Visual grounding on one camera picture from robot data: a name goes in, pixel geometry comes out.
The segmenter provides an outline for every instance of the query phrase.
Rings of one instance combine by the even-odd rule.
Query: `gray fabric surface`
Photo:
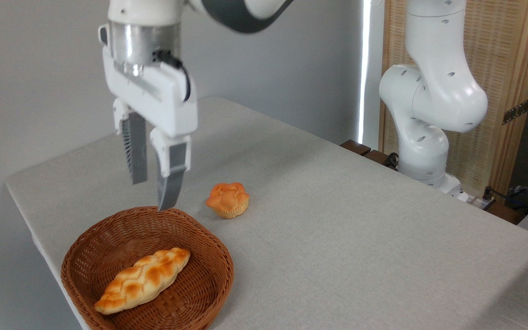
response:
[[[176,207],[235,265],[212,328],[528,329],[526,230],[223,99],[199,102],[192,138]],[[111,136],[7,184],[60,282],[82,232],[157,202],[155,173],[132,186]],[[235,181],[250,206],[220,219],[204,202],[213,185]]]

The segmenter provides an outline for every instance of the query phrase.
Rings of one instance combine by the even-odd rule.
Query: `bread loaf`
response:
[[[140,259],[117,273],[95,309],[107,315],[148,303],[174,282],[190,256],[186,249],[172,248]]]

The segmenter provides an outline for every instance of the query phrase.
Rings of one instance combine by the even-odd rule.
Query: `wicker basket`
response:
[[[112,315],[95,311],[94,303],[119,271],[172,247],[188,249],[191,258],[157,298]],[[67,252],[61,279],[92,329],[206,329],[229,295],[233,263],[222,242],[186,213],[136,207],[86,230]]]

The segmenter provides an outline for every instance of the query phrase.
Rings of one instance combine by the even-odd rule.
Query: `pastry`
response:
[[[105,315],[148,303],[176,280],[191,257],[182,248],[160,250],[120,271],[95,303],[96,311]]]
[[[248,208],[249,199],[250,196],[240,182],[218,183],[211,189],[205,204],[220,217],[232,219]]]

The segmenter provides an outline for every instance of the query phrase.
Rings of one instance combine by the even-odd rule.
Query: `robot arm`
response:
[[[292,0],[110,0],[99,28],[105,79],[115,95],[115,132],[122,134],[134,184],[147,180],[145,126],[159,163],[159,210],[176,204],[191,166],[197,92],[180,61],[185,4],[243,33],[272,24]]]
[[[461,188],[446,174],[442,129],[468,132],[488,107],[463,51],[466,1],[408,0],[405,42],[417,65],[390,67],[379,88],[398,133],[399,172],[454,197]]]

